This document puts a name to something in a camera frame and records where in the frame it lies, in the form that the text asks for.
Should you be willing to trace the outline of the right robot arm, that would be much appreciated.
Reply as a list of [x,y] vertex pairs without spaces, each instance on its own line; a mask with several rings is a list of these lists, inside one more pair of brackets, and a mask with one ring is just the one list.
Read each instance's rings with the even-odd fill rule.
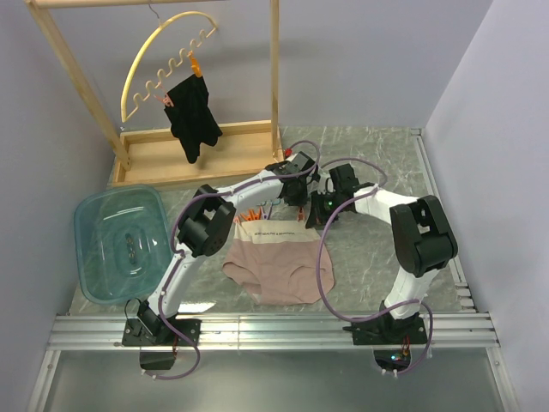
[[323,289],[320,268],[317,287],[323,304],[337,318],[354,324],[376,322],[379,336],[399,342],[419,318],[419,309],[431,282],[458,253],[458,244],[440,200],[428,195],[409,197],[387,191],[381,185],[361,184],[353,167],[344,164],[329,171],[331,188],[311,194],[308,228],[323,227],[320,245],[341,212],[367,215],[390,225],[398,273],[378,316],[349,318],[337,312]]

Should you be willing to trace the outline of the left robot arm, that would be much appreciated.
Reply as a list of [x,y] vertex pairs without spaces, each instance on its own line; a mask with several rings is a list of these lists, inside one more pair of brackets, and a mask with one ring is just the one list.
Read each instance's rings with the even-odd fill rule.
[[198,188],[172,230],[172,261],[137,312],[142,334],[152,344],[162,345],[172,338],[175,328],[169,319],[177,315],[184,291],[202,264],[226,243],[235,217],[277,198],[292,205],[305,204],[307,177],[317,170],[317,164],[317,159],[299,151],[240,183]]

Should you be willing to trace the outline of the blue wavy hanger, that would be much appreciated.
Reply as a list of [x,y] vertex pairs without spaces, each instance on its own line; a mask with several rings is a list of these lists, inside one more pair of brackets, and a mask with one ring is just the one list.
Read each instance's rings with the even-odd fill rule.
[[279,198],[276,198],[276,199],[270,199],[265,202],[261,202],[258,204],[258,206],[261,208],[269,208],[271,206],[277,206],[279,204],[281,204],[281,200]]

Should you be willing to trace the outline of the pink and cream underwear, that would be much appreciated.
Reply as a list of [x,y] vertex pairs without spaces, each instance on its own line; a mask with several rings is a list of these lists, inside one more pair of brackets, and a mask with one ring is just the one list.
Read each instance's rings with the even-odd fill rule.
[[257,220],[235,225],[223,273],[258,305],[313,304],[335,286],[333,264],[317,230],[302,221]]

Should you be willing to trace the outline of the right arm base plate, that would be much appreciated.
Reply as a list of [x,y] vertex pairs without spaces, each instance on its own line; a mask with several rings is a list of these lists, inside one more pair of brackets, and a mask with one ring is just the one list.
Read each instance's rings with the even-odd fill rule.
[[352,334],[354,345],[425,344],[428,329],[418,314],[405,319],[393,319],[390,314],[368,322],[351,323],[343,328]]

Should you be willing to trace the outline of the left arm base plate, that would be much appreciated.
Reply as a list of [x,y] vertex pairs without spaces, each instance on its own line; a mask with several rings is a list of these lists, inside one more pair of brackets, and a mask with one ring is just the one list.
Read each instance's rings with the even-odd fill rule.
[[[198,344],[202,326],[201,320],[197,318],[174,318],[170,319],[170,323],[193,344]],[[190,343],[174,333],[164,323],[161,323],[160,331],[154,335],[138,318],[130,318],[126,321],[121,344],[124,347],[190,346]]]

